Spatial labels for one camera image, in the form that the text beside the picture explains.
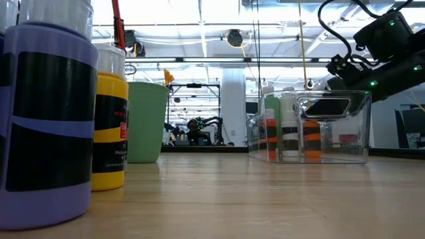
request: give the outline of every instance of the wooden tabletop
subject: wooden tabletop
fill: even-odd
[[[70,222],[1,239],[425,238],[425,161],[288,165],[162,154]]]

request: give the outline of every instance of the column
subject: column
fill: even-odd
[[[224,143],[228,140],[235,147],[244,147],[246,141],[246,84],[243,68],[223,69],[221,80],[221,117],[224,128],[222,131]]]

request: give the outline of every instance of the yellow bottle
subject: yellow bottle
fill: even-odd
[[[124,52],[109,45],[96,46],[100,57],[94,116],[92,191],[104,191],[124,184],[128,83],[124,80]]]

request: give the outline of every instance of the clear plastic bin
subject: clear plastic bin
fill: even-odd
[[[260,112],[247,122],[250,156],[275,163],[366,163],[370,119],[369,92],[264,94]]]
[[[0,0],[0,34],[4,35],[8,27],[16,25],[18,0]]]
[[[126,53],[107,43],[95,44],[95,46],[99,50],[98,72],[115,74],[126,80]]]
[[[50,23],[76,31],[92,40],[91,0],[22,0],[19,24]]]

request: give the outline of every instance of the green cup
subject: green cup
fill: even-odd
[[[161,152],[168,89],[129,82],[128,163],[154,163]]]

